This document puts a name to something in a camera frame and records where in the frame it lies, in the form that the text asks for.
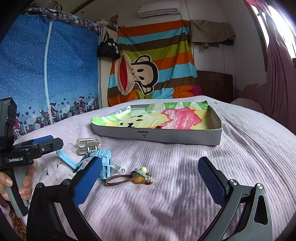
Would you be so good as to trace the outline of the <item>blue fabric wardrobe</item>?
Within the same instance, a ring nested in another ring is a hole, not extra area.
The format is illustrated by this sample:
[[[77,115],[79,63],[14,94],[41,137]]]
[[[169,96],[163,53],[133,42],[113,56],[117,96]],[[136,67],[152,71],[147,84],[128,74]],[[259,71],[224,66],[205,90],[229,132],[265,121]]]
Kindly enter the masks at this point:
[[[63,11],[30,7],[1,42],[1,98],[17,105],[14,137],[101,107],[101,27]]]

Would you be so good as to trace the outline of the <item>white hair clip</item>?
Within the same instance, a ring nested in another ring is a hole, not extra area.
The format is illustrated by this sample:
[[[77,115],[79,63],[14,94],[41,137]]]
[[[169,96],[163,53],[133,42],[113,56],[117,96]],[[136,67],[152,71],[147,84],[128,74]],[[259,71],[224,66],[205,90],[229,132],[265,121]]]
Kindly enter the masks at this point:
[[[121,165],[118,165],[114,162],[111,162],[111,168],[116,172],[118,173],[119,175],[124,175],[125,174],[125,169],[121,166]]]

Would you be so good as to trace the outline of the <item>brown hanging cloth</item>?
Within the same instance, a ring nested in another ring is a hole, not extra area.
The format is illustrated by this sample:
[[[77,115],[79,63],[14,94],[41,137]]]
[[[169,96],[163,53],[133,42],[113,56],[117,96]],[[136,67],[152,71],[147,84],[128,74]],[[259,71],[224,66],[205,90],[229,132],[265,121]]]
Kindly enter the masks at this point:
[[[205,49],[218,44],[233,46],[236,38],[232,26],[226,22],[191,20],[190,30],[192,42]]]

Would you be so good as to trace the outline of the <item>dark wooden headboard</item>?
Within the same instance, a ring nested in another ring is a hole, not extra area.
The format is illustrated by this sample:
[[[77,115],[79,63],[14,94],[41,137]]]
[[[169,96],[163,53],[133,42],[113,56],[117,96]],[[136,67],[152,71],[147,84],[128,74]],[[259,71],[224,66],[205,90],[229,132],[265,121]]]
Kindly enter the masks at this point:
[[[232,75],[201,70],[197,70],[197,75],[197,82],[203,95],[226,103],[234,101]]]

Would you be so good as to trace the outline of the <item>pink bed cover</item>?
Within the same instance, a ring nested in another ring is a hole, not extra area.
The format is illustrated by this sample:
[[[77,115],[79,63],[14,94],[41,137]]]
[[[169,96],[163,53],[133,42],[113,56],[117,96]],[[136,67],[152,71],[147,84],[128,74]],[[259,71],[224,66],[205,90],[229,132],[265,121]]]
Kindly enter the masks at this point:
[[[152,185],[95,183],[80,206],[103,240],[197,240],[219,211],[198,172],[206,156],[228,179],[261,183],[266,191],[273,240],[295,240],[295,135],[265,114],[192,97],[214,108],[222,121],[218,146],[163,144],[103,137],[112,160],[130,172],[142,166]]]

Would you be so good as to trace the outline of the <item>beige hair claw clip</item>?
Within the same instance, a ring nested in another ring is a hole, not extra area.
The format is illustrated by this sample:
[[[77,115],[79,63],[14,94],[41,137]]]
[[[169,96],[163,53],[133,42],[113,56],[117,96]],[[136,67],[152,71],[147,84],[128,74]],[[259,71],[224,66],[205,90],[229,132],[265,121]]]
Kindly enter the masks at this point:
[[[79,138],[76,140],[76,145],[78,147],[76,153],[82,156],[97,151],[102,142],[96,138]]]

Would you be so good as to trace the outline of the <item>pink curtain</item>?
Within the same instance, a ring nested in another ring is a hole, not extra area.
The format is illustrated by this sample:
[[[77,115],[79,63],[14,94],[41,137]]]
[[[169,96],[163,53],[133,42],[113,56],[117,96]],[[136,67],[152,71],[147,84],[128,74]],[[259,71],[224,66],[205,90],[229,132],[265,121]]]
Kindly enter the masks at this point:
[[[247,1],[266,15],[266,90],[261,94],[264,112],[295,133],[295,66],[265,1]]]

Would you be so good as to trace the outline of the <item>black hanging bag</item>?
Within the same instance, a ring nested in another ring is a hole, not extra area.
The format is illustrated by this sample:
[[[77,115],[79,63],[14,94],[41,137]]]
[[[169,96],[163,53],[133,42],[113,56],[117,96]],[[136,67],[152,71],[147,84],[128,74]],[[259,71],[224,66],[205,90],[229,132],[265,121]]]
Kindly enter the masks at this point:
[[[100,42],[100,45],[97,48],[97,56],[111,58],[113,61],[120,58],[118,44],[108,32],[105,33],[103,41]]]

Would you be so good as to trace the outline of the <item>striped monkey blanket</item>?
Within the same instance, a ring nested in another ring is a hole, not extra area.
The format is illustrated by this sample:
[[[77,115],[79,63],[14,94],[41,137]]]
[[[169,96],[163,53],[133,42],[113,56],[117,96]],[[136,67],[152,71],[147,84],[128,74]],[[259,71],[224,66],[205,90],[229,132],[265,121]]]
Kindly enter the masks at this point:
[[[138,99],[202,94],[192,55],[189,21],[121,27],[117,43],[120,58],[111,67],[109,106]]]

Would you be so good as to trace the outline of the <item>window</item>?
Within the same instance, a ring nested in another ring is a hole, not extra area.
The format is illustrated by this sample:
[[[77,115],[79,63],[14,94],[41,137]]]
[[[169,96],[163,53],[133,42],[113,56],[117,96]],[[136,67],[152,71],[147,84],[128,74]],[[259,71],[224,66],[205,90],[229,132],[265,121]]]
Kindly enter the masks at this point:
[[[254,5],[250,5],[253,12],[255,13],[260,28],[263,32],[264,41],[266,48],[269,45],[269,36],[267,33],[267,15],[260,11]],[[292,59],[295,58],[295,32],[292,30],[292,24],[287,20],[286,17],[282,16],[278,13],[273,7],[268,6],[268,9],[271,13],[271,18],[275,23],[275,27],[277,28],[280,36],[282,37],[284,44],[289,52],[289,55]]]

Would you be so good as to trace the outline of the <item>grey cardboard tray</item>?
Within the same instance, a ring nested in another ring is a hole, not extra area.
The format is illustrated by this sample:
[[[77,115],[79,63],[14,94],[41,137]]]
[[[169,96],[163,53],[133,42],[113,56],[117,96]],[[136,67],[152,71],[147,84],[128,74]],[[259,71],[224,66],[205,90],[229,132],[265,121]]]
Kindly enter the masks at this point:
[[[150,104],[135,104],[118,109],[110,114],[122,113],[125,110],[138,110],[146,108]],[[131,140],[143,140],[150,142],[217,146],[222,136],[222,122],[208,104],[211,121],[214,128],[210,130],[168,130],[158,128],[123,128],[113,126],[96,126],[92,124],[93,133],[99,136],[126,138]]]

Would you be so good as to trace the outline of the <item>white air conditioner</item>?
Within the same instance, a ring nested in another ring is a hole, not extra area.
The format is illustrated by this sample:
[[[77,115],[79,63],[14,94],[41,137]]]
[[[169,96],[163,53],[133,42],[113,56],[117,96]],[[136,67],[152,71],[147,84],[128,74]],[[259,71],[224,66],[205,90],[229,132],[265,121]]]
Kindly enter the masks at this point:
[[[141,18],[153,16],[177,15],[180,13],[179,1],[159,1],[139,6],[137,13]]]

